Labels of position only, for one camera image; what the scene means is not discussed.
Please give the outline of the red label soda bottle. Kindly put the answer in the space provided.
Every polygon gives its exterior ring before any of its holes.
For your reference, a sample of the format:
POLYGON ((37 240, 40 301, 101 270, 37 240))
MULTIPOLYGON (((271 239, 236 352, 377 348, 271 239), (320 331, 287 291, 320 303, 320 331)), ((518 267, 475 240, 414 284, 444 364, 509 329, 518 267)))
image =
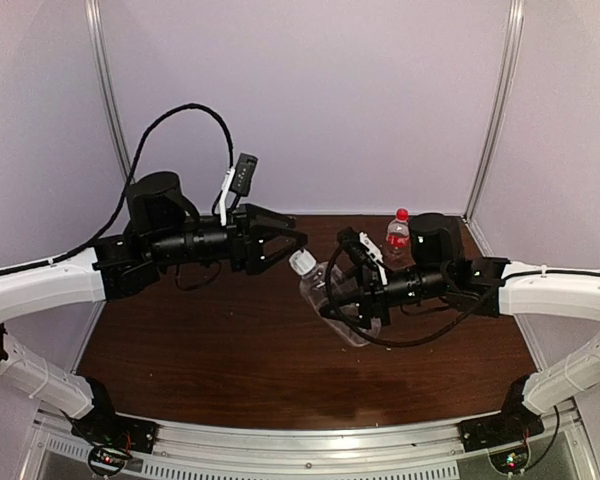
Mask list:
POLYGON ((401 222, 394 218, 389 222, 385 235, 385 255, 389 260, 398 260, 407 251, 410 241, 409 219, 401 222))

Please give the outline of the red soda bottle cap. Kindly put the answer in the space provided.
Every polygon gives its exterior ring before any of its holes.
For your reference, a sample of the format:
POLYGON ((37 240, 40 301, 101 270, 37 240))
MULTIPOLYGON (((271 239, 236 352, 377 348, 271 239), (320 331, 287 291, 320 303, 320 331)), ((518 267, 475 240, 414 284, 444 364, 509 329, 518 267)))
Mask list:
POLYGON ((400 208, 396 211, 395 219, 401 222, 407 222, 409 219, 409 212, 406 209, 400 208))

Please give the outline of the white bottle cap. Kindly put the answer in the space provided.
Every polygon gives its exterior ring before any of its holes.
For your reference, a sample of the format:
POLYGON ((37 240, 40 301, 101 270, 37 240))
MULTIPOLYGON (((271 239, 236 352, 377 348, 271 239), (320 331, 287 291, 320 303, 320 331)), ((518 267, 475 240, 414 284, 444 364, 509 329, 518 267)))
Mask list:
POLYGON ((306 249, 294 252, 288 262, 292 270, 300 276, 308 274, 317 265, 315 257, 306 249))

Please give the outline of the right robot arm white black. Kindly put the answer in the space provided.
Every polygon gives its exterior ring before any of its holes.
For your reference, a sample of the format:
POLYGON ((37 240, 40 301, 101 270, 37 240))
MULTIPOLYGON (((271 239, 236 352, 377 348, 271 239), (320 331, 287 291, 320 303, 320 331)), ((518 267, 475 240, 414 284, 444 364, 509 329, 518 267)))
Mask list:
MULTIPOLYGON (((335 257, 346 254, 354 265, 356 285, 336 294, 327 282, 326 303, 319 310, 369 340, 377 318, 388 324, 393 307, 441 299, 468 316, 538 314, 600 323, 600 270, 551 268, 499 257, 468 259, 460 222, 440 213, 424 213, 408 222, 414 264, 385 267, 373 246, 351 228, 338 234, 335 257)), ((493 419, 499 440, 515 440, 536 419, 576 393, 600 384, 600 332, 553 366, 514 382, 493 419)))

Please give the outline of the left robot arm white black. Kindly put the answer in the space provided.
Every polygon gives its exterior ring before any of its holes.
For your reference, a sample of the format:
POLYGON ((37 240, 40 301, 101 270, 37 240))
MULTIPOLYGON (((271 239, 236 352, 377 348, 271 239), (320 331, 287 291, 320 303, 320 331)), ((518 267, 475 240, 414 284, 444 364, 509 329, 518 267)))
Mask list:
POLYGON ((169 268, 190 263, 226 261, 234 272, 259 275, 307 243, 294 218, 257 205, 200 215, 174 172, 145 176, 124 198, 130 221, 122 234, 95 240, 63 260, 0 270, 0 378, 83 421, 103 444, 117 442, 124 433, 105 386, 31 352, 7 333, 7 321, 71 304, 135 296, 169 268))

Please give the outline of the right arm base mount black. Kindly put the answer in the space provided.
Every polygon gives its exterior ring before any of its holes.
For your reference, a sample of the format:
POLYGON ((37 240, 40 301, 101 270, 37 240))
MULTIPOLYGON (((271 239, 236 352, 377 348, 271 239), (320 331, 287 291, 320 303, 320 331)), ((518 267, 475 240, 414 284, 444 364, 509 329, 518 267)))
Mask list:
POLYGON ((497 414, 461 421, 460 438, 464 450, 474 452, 510 443, 522 443, 529 436, 544 432, 544 424, 537 415, 497 414))

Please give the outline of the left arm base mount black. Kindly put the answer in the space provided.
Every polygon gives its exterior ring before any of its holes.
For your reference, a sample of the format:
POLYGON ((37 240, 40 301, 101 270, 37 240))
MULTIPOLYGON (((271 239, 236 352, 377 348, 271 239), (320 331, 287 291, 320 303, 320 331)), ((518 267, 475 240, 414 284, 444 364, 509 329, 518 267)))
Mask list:
POLYGON ((151 454, 157 440, 158 424, 153 421, 115 414, 111 418, 68 417, 71 433, 90 445, 108 446, 125 453, 151 454))

